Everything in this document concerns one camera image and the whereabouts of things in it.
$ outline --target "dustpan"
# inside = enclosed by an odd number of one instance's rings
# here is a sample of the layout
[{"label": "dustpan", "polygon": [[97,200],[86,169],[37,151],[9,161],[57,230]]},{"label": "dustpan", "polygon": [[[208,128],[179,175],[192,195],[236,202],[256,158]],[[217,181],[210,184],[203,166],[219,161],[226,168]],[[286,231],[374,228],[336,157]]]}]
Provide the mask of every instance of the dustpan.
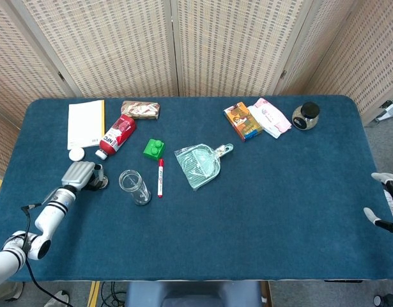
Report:
[{"label": "dustpan", "polygon": [[220,157],[232,150],[232,144],[222,145],[215,150],[208,145],[199,144],[177,150],[175,156],[190,186],[197,190],[219,174]]}]

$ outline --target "notebook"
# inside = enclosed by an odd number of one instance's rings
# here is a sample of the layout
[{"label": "notebook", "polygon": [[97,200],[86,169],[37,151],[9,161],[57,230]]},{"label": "notebook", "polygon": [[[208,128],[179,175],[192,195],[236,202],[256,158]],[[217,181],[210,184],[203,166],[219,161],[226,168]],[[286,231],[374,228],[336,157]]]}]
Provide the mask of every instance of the notebook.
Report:
[{"label": "notebook", "polygon": [[68,150],[98,146],[104,134],[104,100],[68,106]]}]

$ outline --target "floor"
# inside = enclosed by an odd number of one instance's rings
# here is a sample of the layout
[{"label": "floor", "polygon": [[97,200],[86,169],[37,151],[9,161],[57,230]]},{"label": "floor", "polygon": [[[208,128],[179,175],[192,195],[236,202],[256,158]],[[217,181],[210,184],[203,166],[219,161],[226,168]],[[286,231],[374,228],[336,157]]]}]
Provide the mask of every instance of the floor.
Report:
[{"label": "floor", "polygon": [[[378,171],[393,173],[393,118],[373,128],[366,128],[366,135]],[[75,307],[87,306],[91,282],[42,283],[52,293],[66,290],[70,303]],[[125,290],[126,283],[116,283],[116,291]],[[273,307],[368,307],[373,306],[375,294],[393,293],[393,280],[364,281],[362,283],[325,283],[324,281],[271,281]],[[111,293],[111,284],[104,285],[104,296]],[[21,298],[12,303],[1,303],[4,307],[43,307],[48,298],[34,285],[26,283]],[[97,306],[102,300],[98,295]]]}]

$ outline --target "bottle label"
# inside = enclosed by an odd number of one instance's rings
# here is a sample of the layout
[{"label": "bottle label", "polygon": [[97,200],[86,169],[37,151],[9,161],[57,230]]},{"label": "bottle label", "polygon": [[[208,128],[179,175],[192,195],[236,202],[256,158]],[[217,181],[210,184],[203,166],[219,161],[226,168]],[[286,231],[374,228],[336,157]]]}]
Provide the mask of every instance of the bottle label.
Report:
[{"label": "bottle label", "polygon": [[108,145],[114,148],[115,151],[117,151],[123,142],[120,144],[118,143],[118,140],[121,139],[121,131],[119,129],[114,129],[111,128],[108,130],[107,134],[102,138],[104,142],[106,142]]},{"label": "bottle label", "polygon": [[294,126],[296,126],[297,128],[299,128],[301,130],[305,130],[307,128],[307,123],[301,117],[294,117],[293,123],[294,123]]}]

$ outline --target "beige screen panel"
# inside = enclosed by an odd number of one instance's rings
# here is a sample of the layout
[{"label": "beige screen panel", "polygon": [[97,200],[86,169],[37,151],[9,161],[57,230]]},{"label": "beige screen panel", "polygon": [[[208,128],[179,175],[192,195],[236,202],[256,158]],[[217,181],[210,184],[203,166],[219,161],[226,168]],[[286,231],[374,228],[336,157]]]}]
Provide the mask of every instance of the beige screen panel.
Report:
[{"label": "beige screen panel", "polygon": [[178,14],[175,47],[180,48],[178,70],[184,95],[272,93],[303,2],[173,1]]},{"label": "beige screen panel", "polygon": [[163,1],[23,2],[84,96],[178,94]]},{"label": "beige screen panel", "polygon": [[317,66],[324,57],[343,21],[348,16],[354,1],[322,0],[311,20],[309,29],[305,30],[302,43],[293,50],[291,62],[286,67],[287,74],[280,81],[277,93],[283,95],[301,94]]},{"label": "beige screen panel", "polygon": [[18,134],[18,128],[0,118],[0,176],[6,171]]},{"label": "beige screen panel", "polygon": [[351,97],[361,115],[393,89],[393,0],[364,1],[321,62],[306,93]]},{"label": "beige screen panel", "polygon": [[65,97],[47,67],[0,5],[0,112],[21,125],[41,97]]}]

